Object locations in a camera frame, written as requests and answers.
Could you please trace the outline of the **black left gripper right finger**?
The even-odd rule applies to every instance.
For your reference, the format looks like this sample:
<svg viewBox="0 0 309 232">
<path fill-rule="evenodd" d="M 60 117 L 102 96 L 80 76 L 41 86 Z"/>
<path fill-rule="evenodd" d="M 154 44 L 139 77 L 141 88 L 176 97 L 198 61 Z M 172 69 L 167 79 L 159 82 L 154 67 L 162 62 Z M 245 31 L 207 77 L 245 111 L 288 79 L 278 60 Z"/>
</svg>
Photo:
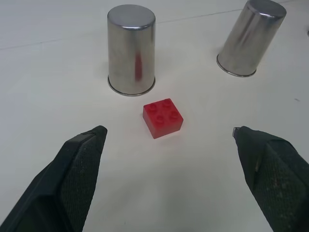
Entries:
<svg viewBox="0 0 309 232">
<path fill-rule="evenodd" d="M 235 127 L 245 181 L 273 232 L 309 232 L 309 164 L 292 144 Z"/>
</svg>

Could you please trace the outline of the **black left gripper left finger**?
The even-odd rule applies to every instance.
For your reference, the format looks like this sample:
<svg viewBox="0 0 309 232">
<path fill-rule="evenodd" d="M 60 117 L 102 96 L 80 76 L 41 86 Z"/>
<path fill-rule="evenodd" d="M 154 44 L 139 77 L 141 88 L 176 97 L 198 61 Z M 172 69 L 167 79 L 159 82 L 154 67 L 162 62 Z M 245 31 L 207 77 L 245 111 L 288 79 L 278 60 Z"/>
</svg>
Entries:
<svg viewBox="0 0 309 232">
<path fill-rule="evenodd" d="M 67 140 L 34 177 L 0 232 L 82 232 L 107 133 L 97 126 Z"/>
</svg>

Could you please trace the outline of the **red toy building brick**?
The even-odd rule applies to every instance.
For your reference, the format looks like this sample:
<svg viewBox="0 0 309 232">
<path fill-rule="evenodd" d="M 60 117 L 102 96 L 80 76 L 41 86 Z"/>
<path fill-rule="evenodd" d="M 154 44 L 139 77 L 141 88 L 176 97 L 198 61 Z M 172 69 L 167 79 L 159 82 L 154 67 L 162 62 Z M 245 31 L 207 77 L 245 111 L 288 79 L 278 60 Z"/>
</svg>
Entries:
<svg viewBox="0 0 309 232">
<path fill-rule="evenodd" d="M 144 105 L 142 116 L 154 139 L 179 131 L 183 124 L 170 98 Z"/>
</svg>

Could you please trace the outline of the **stainless steel cup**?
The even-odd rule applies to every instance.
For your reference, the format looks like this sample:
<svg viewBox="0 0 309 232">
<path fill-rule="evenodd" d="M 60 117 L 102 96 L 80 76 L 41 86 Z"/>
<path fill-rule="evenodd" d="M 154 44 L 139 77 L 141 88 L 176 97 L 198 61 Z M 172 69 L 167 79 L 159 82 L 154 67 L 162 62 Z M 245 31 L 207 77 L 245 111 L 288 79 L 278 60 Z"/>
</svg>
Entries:
<svg viewBox="0 0 309 232">
<path fill-rule="evenodd" d="M 109 10 L 108 83 L 115 92 L 138 96 L 154 87 L 155 21 L 155 14 L 139 5 Z"/>
<path fill-rule="evenodd" d="M 234 76 L 254 75 L 286 14 L 272 0 L 248 0 L 216 58 L 219 67 Z"/>
</svg>

